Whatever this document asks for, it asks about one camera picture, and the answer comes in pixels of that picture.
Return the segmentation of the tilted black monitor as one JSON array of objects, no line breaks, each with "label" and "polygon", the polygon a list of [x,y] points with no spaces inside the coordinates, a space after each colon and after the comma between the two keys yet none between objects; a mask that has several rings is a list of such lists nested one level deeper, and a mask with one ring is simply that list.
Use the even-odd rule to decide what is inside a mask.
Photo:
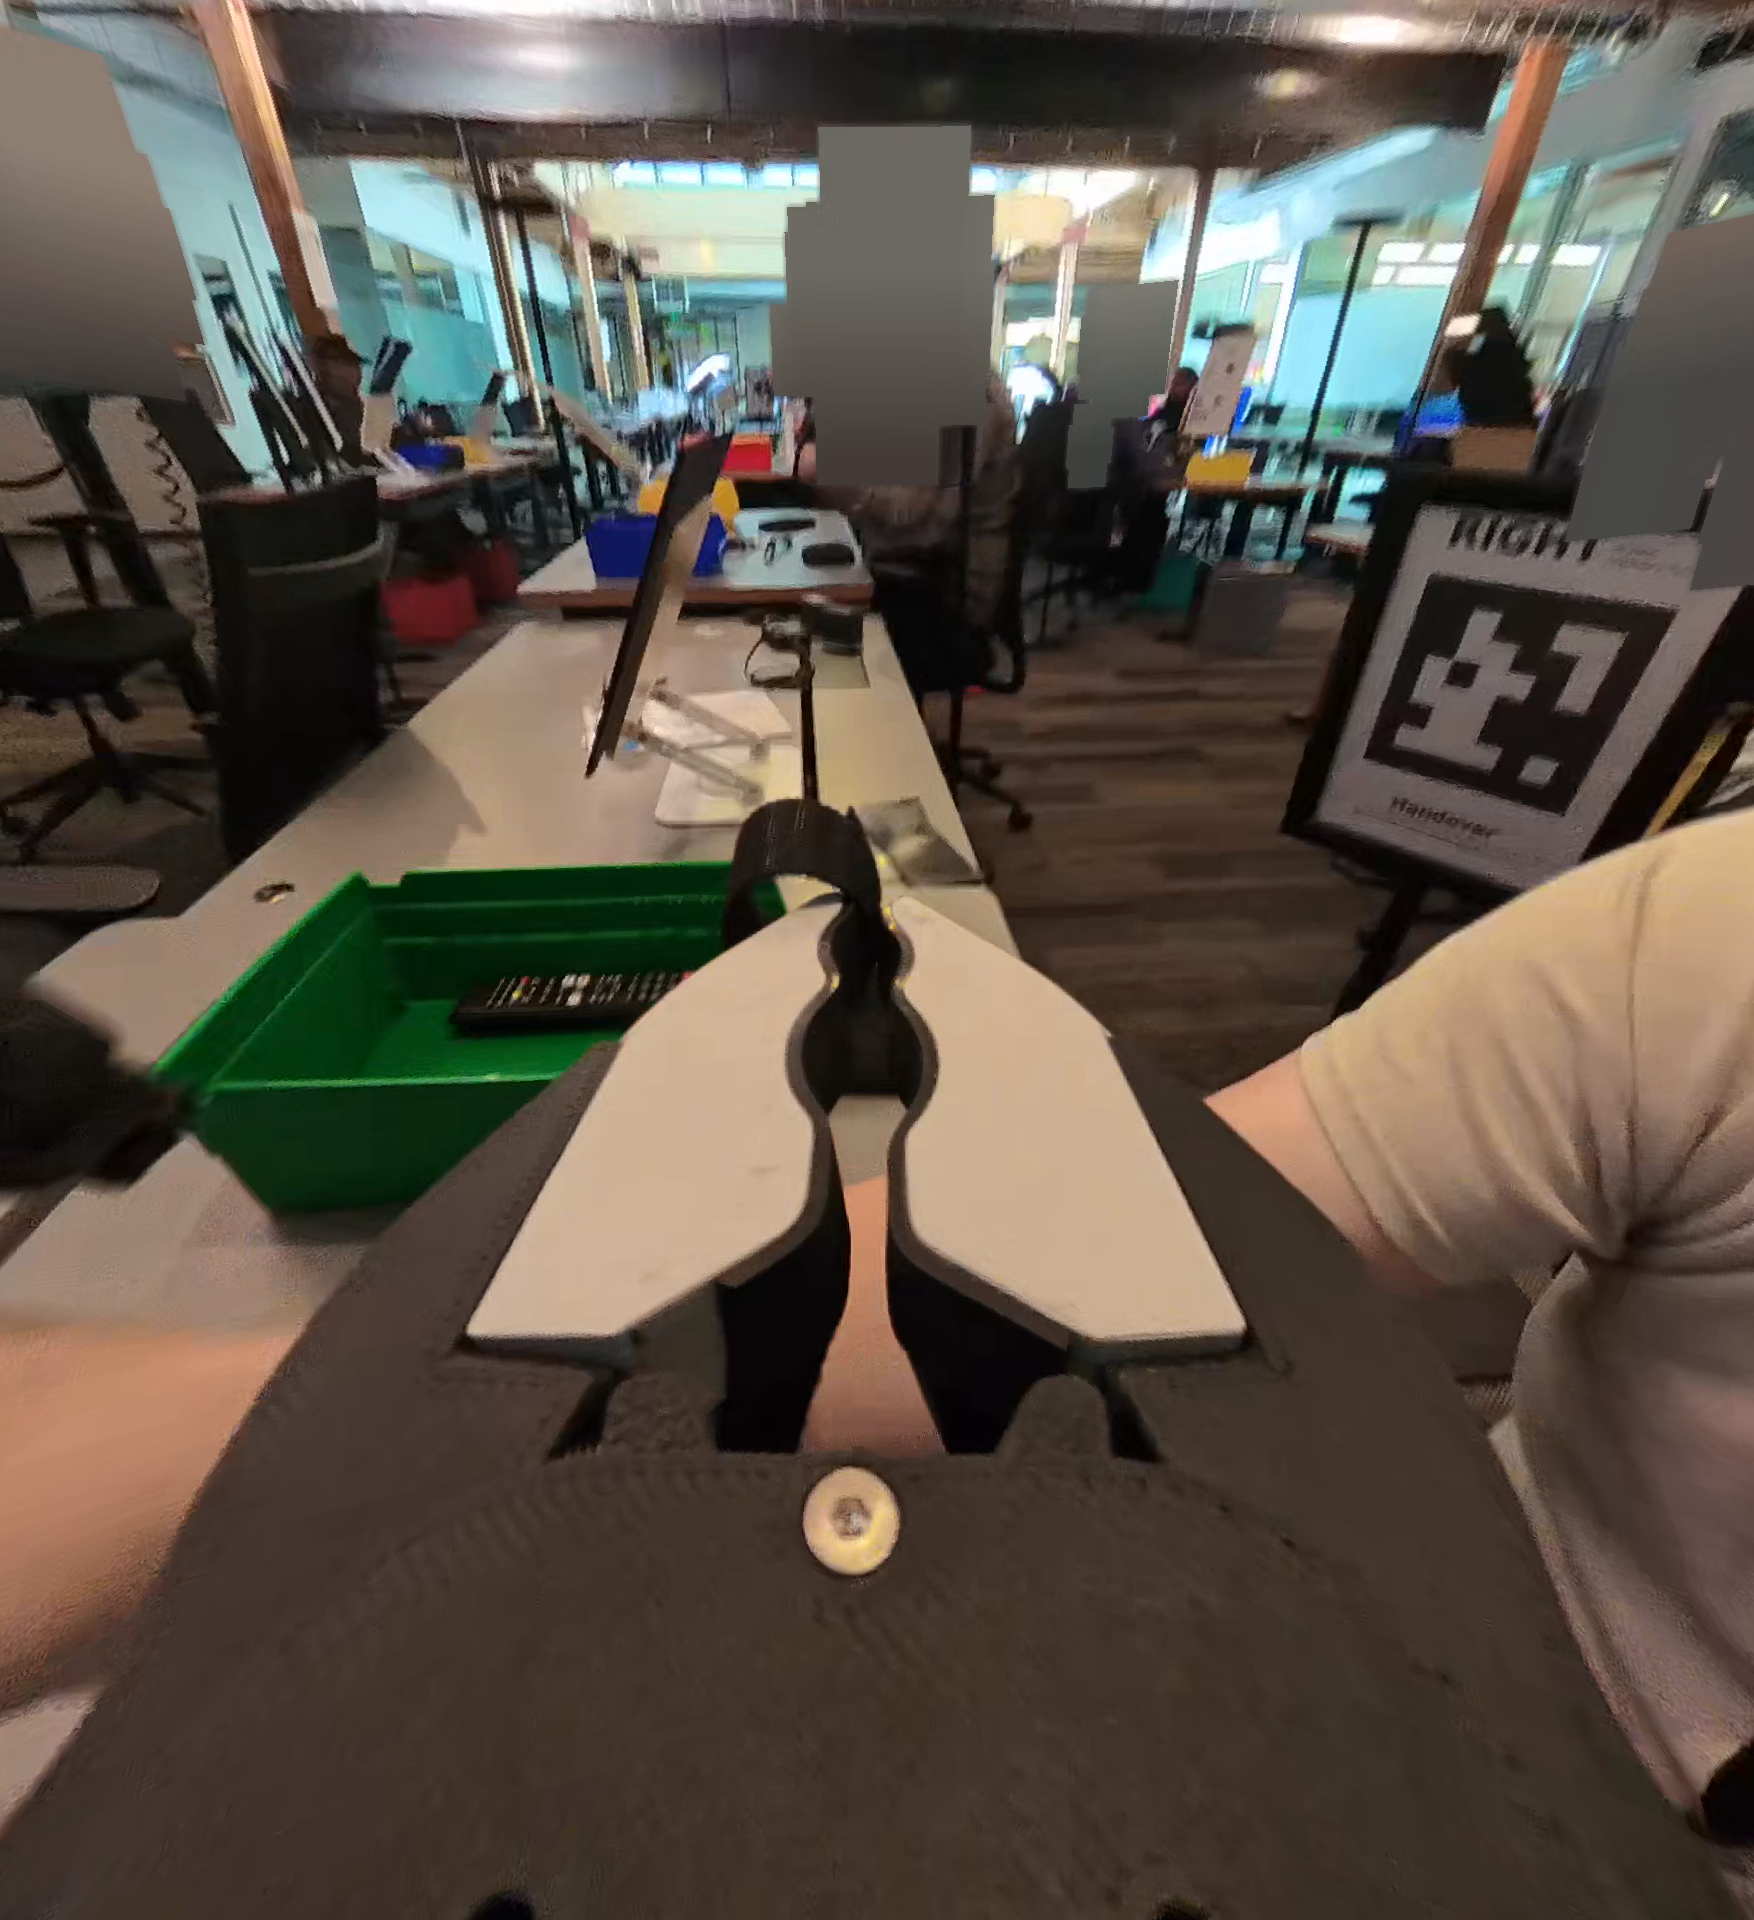
[{"label": "tilted black monitor", "polygon": [[597,777],[625,740],[642,742],[647,737],[649,644],[661,630],[668,630],[682,611],[729,440],[729,433],[699,433],[678,448],[654,509],[659,524],[649,562],[633,590],[622,635],[600,688],[599,717],[583,763],[584,779]]}]

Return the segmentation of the small plastic bag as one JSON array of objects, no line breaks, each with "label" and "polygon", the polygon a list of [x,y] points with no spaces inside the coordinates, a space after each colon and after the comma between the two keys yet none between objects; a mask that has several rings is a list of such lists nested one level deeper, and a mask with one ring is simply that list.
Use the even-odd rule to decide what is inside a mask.
[{"label": "small plastic bag", "polygon": [[919,797],[858,802],[851,815],[896,886],[955,890],[986,883],[976,860],[938,831]]}]

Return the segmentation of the black office chair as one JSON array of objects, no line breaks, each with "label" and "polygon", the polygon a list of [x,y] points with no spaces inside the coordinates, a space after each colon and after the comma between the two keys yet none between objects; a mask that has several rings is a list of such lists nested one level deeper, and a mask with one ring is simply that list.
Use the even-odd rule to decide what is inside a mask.
[{"label": "black office chair", "polygon": [[120,747],[102,717],[131,722],[139,707],[131,682],[160,671],[198,722],[213,713],[213,688],[195,645],[194,621],[169,603],[108,605],[97,597],[86,562],[74,562],[83,603],[37,609],[0,534],[0,707],[52,719],[72,717],[85,737],[83,761],[0,797],[0,831],[24,860],[88,802],[111,795],[127,805],[157,798],[194,820],[209,812],[169,777],[195,770],[183,754]]},{"label": "black office chair", "polygon": [[915,707],[942,705],[935,753],[949,793],[998,805],[1012,833],[1032,829],[1032,812],[1007,791],[1004,765],[966,739],[966,713],[972,696],[1010,699],[1027,678],[1023,569],[1060,494],[1071,412],[1062,390],[1005,438],[993,422],[946,428],[935,504],[870,567]]}]

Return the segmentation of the black remote control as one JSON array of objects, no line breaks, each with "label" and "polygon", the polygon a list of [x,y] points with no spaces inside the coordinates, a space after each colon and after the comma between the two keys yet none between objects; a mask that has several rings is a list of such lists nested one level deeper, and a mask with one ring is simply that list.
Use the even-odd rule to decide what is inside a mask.
[{"label": "black remote control", "polygon": [[459,996],[450,1020],[465,1039],[622,1032],[689,976],[678,968],[512,972]]}]

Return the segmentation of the white stand base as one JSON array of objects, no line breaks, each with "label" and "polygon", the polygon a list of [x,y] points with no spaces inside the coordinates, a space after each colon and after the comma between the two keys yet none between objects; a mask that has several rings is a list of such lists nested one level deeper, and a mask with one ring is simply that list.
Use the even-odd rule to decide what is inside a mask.
[{"label": "white stand base", "polygon": [[668,748],[652,805],[661,829],[738,828],[760,805],[802,793],[795,726],[768,692],[649,701],[642,724]]}]

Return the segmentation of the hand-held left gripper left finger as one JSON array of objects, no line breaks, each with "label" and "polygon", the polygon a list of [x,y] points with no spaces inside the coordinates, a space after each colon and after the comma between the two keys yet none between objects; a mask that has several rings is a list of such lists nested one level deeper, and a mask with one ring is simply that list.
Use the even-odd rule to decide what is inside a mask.
[{"label": "hand-held left gripper left finger", "polygon": [[719,1451],[801,1451],[854,1263],[806,1043],[858,931],[840,899],[795,908],[625,1032],[465,1346],[614,1380],[682,1371]]}]

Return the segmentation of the blue plastic bin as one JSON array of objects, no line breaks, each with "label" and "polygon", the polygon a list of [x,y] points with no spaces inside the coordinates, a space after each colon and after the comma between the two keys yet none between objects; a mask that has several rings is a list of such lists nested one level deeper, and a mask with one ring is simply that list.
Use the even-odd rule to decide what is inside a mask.
[{"label": "blue plastic bin", "polygon": [[[583,533],[583,543],[599,583],[640,579],[659,524],[657,513],[602,513]],[[714,581],[721,573],[729,543],[729,524],[712,513],[697,544],[694,579]]]}]

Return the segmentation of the marker poster on easel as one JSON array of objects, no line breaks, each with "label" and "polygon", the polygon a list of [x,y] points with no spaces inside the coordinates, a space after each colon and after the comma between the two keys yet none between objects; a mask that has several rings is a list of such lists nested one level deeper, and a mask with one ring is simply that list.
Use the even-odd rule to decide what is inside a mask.
[{"label": "marker poster on easel", "polygon": [[1754,588],[1698,533],[1584,541],[1567,482],[1384,480],[1281,829],[1382,886],[1331,1015],[1462,920],[1678,825],[1754,721]]}]

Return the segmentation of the black trash bin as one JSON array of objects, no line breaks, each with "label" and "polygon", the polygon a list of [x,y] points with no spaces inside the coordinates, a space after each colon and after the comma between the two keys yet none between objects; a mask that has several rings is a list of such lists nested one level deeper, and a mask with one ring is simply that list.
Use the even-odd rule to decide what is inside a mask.
[{"label": "black trash bin", "polygon": [[375,478],[199,501],[216,626],[217,831],[255,853],[382,739]]}]

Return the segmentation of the green plastic bin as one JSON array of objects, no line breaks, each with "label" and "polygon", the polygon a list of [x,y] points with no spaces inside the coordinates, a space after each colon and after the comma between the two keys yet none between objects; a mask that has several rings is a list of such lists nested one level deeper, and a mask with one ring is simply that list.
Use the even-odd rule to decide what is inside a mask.
[{"label": "green plastic bin", "polygon": [[695,970],[728,890],[723,862],[351,875],[153,1076],[268,1212],[407,1204],[616,1037],[464,1037],[457,1002],[519,974]]}]

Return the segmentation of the person's beige shirt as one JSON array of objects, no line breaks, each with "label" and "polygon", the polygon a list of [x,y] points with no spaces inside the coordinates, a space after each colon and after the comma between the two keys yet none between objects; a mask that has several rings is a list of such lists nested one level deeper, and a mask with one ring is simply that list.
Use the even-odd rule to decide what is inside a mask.
[{"label": "person's beige shirt", "polygon": [[1427,1278],[1547,1278],[1505,1465],[1666,1797],[1754,1740],[1754,808],[1593,860],[1298,1049]]}]

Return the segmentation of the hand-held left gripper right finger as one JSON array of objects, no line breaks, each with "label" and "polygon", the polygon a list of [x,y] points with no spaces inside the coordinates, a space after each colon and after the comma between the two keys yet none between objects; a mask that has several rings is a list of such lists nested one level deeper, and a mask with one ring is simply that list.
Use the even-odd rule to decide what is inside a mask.
[{"label": "hand-held left gripper right finger", "polygon": [[1240,1352],[1249,1322],[1104,1027],[920,899],[889,912],[912,1082],[889,1143],[889,1327],[947,1452],[1043,1380]]}]

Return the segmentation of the person's right forearm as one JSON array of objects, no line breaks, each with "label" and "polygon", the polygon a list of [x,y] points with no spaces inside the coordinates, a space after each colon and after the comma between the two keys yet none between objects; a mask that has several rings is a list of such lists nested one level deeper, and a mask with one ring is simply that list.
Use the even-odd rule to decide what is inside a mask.
[{"label": "person's right forearm", "polygon": [[[1438,1281],[1384,1236],[1310,1105],[1301,1055],[1207,1107],[1398,1295]],[[942,1442],[881,1308],[883,1176],[847,1193],[851,1291],[824,1355],[808,1451],[935,1452]],[[111,1662],[232,1434],[300,1327],[137,1329],[0,1320],[0,1717]]]}]

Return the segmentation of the wooden table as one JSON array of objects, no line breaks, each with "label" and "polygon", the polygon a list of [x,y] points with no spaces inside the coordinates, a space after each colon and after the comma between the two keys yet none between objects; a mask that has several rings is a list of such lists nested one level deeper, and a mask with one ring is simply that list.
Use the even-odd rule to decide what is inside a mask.
[{"label": "wooden table", "polygon": [[[762,611],[811,597],[853,609],[873,605],[865,553],[840,513],[742,509],[734,533],[718,572],[685,585],[685,611]],[[600,575],[587,543],[576,541],[521,581],[516,603],[544,616],[600,616],[626,611],[637,590],[635,575]]]}]

